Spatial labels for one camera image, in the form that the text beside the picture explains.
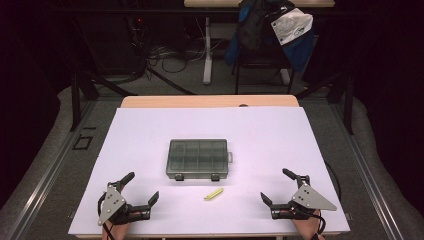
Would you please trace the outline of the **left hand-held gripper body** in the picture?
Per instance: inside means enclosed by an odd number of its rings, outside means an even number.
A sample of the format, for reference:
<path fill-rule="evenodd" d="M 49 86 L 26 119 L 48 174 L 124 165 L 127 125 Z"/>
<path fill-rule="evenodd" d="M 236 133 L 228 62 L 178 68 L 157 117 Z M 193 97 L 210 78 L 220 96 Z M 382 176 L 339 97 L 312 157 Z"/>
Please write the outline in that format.
<path fill-rule="evenodd" d="M 107 221 L 114 225 L 123 225 L 136 221 L 150 219 L 151 204 L 132 206 L 122 195 L 126 182 L 117 181 L 107 185 L 98 202 L 99 219 L 97 224 L 104 225 Z"/>

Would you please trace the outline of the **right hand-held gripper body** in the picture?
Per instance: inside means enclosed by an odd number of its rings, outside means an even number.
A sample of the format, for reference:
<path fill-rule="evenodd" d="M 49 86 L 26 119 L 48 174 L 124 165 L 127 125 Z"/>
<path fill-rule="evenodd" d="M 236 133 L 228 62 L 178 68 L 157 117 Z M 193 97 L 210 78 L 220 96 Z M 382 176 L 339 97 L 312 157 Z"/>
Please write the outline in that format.
<path fill-rule="evenodd" d="M 337 207 L 310 185 L 308 175 L 298 175 L 295 180 L 298 190 L 286 204 L 274 204 L 270 207 L 273 219 L 307 220 L 316 216 L 316 210 L 336 211 Z"/>

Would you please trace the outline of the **small yellow stick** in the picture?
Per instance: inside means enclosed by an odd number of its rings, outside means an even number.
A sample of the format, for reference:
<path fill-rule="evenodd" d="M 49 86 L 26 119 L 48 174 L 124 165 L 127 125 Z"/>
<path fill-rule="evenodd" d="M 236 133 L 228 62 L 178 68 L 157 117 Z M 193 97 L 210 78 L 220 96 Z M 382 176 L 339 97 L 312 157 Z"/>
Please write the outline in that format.
<path fill-rule="evenodd" d="M 221 194 L 224 191 L 224 188 L 218 188 L 217 190 L 213 191 L 212 193 L 208 194 L 204 197 L 205 201 L 210 201 L 217 197 L 219 194 Z"/>

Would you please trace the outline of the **grey clear plastic compartment box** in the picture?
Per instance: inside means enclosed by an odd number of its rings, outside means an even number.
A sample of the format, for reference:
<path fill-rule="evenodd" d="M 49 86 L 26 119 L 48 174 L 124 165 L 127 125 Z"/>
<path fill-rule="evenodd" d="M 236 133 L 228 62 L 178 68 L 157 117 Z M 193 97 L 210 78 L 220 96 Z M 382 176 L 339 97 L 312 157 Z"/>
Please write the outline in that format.
<path fill-rule="evenodd" d="M 228 176 L 230 158 L 226 139 L 173 139 L 169 144 L 166 174 L 175 181 L 220 181 Z"/>

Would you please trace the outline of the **person's left hand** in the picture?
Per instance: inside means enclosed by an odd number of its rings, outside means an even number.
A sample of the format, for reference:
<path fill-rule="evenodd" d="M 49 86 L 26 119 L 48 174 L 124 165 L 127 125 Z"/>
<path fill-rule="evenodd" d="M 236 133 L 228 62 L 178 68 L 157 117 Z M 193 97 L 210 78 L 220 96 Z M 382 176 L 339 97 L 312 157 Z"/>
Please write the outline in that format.
<path fill-rule="evenodd" d="M 102 240 L 125 240 L 130 222 L 140 216 L 140 212 L 119 214 L 115 218 L 115 223 L 106 221 L 102 226 Z"/>

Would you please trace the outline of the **person's right hand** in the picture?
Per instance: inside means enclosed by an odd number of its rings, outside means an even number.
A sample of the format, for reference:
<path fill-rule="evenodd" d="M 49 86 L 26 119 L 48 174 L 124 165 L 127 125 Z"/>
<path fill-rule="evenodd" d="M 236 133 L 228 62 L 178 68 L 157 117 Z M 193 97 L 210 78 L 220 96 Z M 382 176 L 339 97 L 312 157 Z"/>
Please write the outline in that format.
<path fill-rule="evenodd" d="M 318 233 L 320 220 L 310 217 L 307 220 L 293 220 L 296 230 L 304 240 L 326 240 L 322 234 Z"/>

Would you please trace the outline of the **black metal stand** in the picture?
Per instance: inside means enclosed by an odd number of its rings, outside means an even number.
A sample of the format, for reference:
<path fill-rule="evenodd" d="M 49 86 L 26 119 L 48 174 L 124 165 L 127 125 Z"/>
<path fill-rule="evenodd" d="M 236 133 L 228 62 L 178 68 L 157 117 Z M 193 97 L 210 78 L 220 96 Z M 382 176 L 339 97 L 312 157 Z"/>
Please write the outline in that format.
<path fill-rule="evenodd" d="M 354 97 L 354 78 L 351 74 L 345 72 L 336 72 L 324 80 L 316 84 L 308 86 L 305 90 L 297 93 L 297 99 L 303 99 L 312 93 L 328 86 L 330 88 L 327 93 L 326 99 L 328 103 L 338 103 L 341 97 L 344 96 L 343 107 L 343 124 L 350 135 L 353 134 L 352 130 L 352 109 Z"/>
<path fill-rule="evenodd" d="M 95 88 L 95 83 L 99 83 L 112 90 L 123 97 L 134 96 L 112 82 L 106 80 L 104 77 L 95 74 L 91 71 L 76 72 L 71 80 L 71 98 L 72 98 L 72 125 L 70 130 L 74 131 L 80 124 L 82 119 L 80 93 L 89 100 L 96 101 L 99 98 L 99 92 Z"/>

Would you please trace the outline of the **black metal chair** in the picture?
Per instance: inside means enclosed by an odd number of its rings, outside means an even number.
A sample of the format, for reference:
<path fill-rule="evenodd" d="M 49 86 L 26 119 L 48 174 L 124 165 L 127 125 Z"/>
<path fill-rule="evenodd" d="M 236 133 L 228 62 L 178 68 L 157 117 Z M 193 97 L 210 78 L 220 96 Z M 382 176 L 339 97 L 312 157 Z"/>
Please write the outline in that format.
<path fill-rule="evenodd" d="M 248 50 L 244 47 L 239 48 L 239 54 L 232 67 L 232 74 L 236 77 L 236 94 L 239 93 L 240 70 L 242 68 L 275 69 L 278 74 L 281 74 L 282 69 L 289 70 L 289 82 L 287 84 L 286 93 L 291 93 L 296 70 L 280 46 L 262 45 L 258 50 Z"/>

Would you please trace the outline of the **blue and black jacket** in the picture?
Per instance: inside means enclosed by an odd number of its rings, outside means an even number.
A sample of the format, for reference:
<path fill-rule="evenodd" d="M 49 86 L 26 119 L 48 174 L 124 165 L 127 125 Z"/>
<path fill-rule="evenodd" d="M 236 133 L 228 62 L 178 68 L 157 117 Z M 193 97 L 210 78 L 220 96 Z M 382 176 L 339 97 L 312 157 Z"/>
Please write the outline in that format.
<path fill-rule="evenodd" d="M 290 0 L 243 0 L 240 2 L 238 26 L 224 54 L 226 64 L 235 63 L 240 47 L 258 50 L 267 41 L 265 31 L 269 27 L 271 37 L 268 42 L 280 46 L 294 69 L 303 72 L 313 51 L 313 24 L 307 33 L 285 45 L 280 45 L 271 27 L 274 20 L 294 8 L 297 7 Z"/>

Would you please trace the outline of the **white paper bag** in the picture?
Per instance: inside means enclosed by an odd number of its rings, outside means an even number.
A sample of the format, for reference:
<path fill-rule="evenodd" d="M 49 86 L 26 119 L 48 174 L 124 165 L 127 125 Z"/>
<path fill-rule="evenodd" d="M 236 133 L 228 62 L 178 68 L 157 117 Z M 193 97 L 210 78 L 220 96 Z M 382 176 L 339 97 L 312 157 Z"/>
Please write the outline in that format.
<path fill-rule="evenodd" d="M 271 23 L 271 27 L 280 45 L 288 44 L 307 33 L 313 24 L 313 16 L 300 9 L 284 13 Z"/>

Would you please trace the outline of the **aluminium floor rail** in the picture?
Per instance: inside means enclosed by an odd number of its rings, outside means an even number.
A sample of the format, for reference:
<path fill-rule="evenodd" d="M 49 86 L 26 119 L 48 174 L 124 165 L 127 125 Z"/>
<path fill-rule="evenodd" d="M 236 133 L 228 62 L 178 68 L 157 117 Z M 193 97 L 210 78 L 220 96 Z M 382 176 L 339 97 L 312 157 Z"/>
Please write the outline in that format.
<path fill-rule="evenodd" d="M 3 236 L 5 240 L 23 239 L 63 168 L 65 157 L 82 129 L 81 124 L 88 119 L 95 106 L 96 101 L 84 103 L 81 119 L 71 131 L 73 108 L 65 103 L 61 105 L 52 130 L 0 211 L 0 220 L 4 221 L 0 227 L 0 237 Z"/>
<path fill-rule="evenodd" d="M 361 180 L 366 188 L 368 196 L 372 202 L 375 212 L 386 232 L 389 240 L 404 240 L 395 218 L 389 209 L 389 206 L 383 197 L 378 184 L 373 177 L 370 168 L 366 162 L 360 147 L 358 146 L 353 135 L 349 133 L 344 125 L 343 112 L 338 105 L 331 104 L 330 109 L 338 123 L 339 129 L 342 131 L 344 138 L 348 142 L 349 148 L 354 155 L 354 165 L 359 173 Z"/>

